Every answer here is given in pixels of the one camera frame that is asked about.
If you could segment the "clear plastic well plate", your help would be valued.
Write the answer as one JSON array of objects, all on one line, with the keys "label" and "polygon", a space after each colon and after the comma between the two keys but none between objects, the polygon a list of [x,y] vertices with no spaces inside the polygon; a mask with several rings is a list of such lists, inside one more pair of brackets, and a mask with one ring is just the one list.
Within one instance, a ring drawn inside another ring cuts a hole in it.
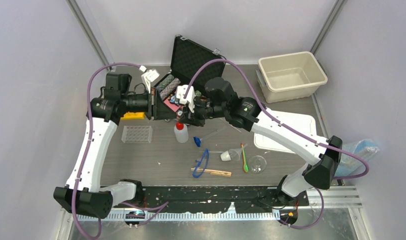
[{"label": "clear plastic well plate", "polygon": [[126,144],[151,143],[152,126],[124,126],[121,141]]}]

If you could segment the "black poker chip case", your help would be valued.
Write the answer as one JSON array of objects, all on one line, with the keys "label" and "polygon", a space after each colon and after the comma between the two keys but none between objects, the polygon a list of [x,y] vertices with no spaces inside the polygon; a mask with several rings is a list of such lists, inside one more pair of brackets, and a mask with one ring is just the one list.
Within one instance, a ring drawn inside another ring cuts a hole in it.
[{"label": "black poker chip case", "polygon": [[[159,87],[159,85],[171,75],[174,79],[179,79],[179,85],[188,85],[200,67],[214,59],[226,58],[220,55],[219,52],[204,47],[197,42],[178,34],[174,38],[170,71],[163,75],[161,80],[158,80],[153,88],[156,88],[160,93],[162,87]],[[192,84],[194,90],[200,91],[202,95],[205,95],[206,82],[215,77],[221,77],[225,65],[225,62],[216,62],[203,69]]]}]

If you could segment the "green orange spatula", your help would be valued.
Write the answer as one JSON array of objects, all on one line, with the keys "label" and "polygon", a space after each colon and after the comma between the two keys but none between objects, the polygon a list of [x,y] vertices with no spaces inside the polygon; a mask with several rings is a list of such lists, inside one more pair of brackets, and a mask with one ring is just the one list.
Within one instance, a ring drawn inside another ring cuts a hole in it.
[{"label": "green orange spatula", "polygon": [[247,165],[247,160],[246,160],[246,153],[245,153],[245,147],[247,146],[246,144],[241,143],[241,155],[242,155],[242,162],[243,162],[243,171],[245,173],[248,173],[249,167]]}]

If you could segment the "clear glass petri dish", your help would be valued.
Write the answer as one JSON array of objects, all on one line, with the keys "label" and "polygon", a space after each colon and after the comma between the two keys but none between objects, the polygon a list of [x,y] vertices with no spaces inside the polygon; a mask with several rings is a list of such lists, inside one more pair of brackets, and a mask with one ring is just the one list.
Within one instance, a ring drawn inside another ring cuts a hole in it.
[{"label": "clear glass petri dish", "polygon": [[267,161],[263,156],[255,155],[248,160],[247,166],[249,168],[249,172],[253,174],[260,174],[266,169]]}]

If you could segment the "beige plastic bin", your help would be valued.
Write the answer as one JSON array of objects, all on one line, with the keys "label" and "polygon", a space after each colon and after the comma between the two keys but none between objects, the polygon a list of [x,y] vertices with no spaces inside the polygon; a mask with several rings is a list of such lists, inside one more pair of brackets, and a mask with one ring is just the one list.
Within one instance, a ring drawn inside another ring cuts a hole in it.
[{"label": "beige plastic bin", "polygon": [[328,77],[309,51],[262,57],[259,81],[267,103],[310,97],[328,82]]}]

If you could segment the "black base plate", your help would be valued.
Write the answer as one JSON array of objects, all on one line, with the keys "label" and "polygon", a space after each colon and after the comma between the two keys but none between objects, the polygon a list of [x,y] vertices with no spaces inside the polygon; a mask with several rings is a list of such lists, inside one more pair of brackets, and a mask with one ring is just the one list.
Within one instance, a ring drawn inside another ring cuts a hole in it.
[{"label": "black base plate", "polygon": [[155,208],[165,202],[163,213],[225,213],[234,206],[243,213],[268,213],[286,205],[268,186],[146,186],[126,201],[138,207]]}]

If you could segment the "blue plastic bag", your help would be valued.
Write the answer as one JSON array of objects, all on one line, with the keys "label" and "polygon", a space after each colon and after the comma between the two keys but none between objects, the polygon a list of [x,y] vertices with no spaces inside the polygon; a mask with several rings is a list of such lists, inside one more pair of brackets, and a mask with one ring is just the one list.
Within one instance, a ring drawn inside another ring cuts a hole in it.
[{"label": "blue plastic bag", "polygon": [[[342,150],[352,153],[365,162],[370,161],[376,153],[380,151],[379,146],[371,139],[363,139],[353,143],[347,143],[342,146]],[[353,157],[341,154],[340,163],[337,167],[335,177],[350,176],[363,164]]]}]

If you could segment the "yellow test tube rack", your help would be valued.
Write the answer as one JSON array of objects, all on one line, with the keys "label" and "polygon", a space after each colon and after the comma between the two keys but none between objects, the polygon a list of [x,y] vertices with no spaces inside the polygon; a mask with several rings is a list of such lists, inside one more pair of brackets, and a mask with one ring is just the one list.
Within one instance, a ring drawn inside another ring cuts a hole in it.
[{"label": "yellow test tube rack", "polygon": [[121,117],[121,120],[143,120],[145,118],[144,112],[127,112]]}]

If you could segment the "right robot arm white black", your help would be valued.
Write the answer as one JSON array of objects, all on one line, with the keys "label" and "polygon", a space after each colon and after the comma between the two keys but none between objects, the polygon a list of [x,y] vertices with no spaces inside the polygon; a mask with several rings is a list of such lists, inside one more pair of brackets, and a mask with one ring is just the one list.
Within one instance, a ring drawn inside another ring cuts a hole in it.
[{"label": "right robot arm white black", "polygon": [[221,77],[205,84],[203,96],[196,96],[190,84],[178,87],[176,96],[186,107],[181,123],[202,127],[206,120],[224,118],[236,128],[276,141],[305,160],[303,167],[281,179],[276,198],[282,205],[290,205],[310,188],[330,188],[343,153],[341,138],[308,136],[297,131],[256,97],[238,96],[230,82]]}]

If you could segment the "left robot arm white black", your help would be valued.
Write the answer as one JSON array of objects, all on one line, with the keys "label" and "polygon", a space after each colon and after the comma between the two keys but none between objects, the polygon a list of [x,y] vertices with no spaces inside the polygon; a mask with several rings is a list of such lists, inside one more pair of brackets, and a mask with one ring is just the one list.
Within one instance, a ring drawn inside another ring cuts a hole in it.
[{"label": "left robot arm white black", "polygon": [[142,93],[130,90],[132,76],[107,73],[99,97],[90,101],[84,140],[75,167],[63,187],[56,187],[54,199],[71,214],[104,219],[112,207],[123,202],[139,207],[145,199],[142,183],[122,179],[101,186],[101,173],[111,139],[126,113],[144,113],[148,119],[165,120],[174,113],[164,105],[151,86],[159,73],[155,69],[141,75]]}]

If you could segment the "white squeeze bottle red cap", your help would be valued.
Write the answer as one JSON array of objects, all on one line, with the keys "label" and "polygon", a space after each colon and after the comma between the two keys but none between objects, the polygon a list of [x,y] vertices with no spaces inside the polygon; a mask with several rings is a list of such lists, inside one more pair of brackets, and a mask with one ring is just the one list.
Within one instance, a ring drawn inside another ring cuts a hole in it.
[{"label": "white squeeze bottle red cap", "polygon": [[186,143],[189,139],[188,127],[184,123],[176,122],[174,126],[175,138],[179,143]]}]

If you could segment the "white bin lid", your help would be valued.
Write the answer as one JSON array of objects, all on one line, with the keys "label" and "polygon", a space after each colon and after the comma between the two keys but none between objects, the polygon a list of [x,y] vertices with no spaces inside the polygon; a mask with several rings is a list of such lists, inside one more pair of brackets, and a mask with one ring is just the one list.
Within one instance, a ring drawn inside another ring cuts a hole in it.
[{"label": "white bin lid", "polygon": [[[290,113],[268,109],[267,112],[294,130],[308,137],[317,135],[316,120],[307,114]],[[254,145],[263,150],[293,154],[295,149],[304,148],[304,138],[294,132],[279,126],[279,124],[261,112],[261,123],[256,124]]]}]

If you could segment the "blue safety glasses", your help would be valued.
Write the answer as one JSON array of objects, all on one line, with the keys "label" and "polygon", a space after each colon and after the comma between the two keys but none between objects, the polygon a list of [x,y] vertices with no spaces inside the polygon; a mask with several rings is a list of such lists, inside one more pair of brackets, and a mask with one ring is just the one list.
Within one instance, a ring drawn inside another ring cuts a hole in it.
[{"label": "blue safety glasses", "polygon": [[210,151],[206,148],[200,159],[196,159],[196,165],[191,169],[192,170],[192,177],[198,179],[201,175],[205,172],[208,162],[210,158]]}]

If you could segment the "wooden clothespin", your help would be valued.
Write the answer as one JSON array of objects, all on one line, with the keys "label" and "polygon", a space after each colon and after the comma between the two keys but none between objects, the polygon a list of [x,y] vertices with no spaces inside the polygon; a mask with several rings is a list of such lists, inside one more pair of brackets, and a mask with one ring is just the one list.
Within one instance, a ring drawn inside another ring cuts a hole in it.
[{"label": "wooden clothespin", "polygon": [[214,169],[203,169],[203,168],[191,168],[190,169],[192,172],[195,173],[209,173],[211,175],[216,175],[216,176],[222,176],[222,177],[231,177],[232,172],[230,171],[222,171],[222,170],[214,170]]}]

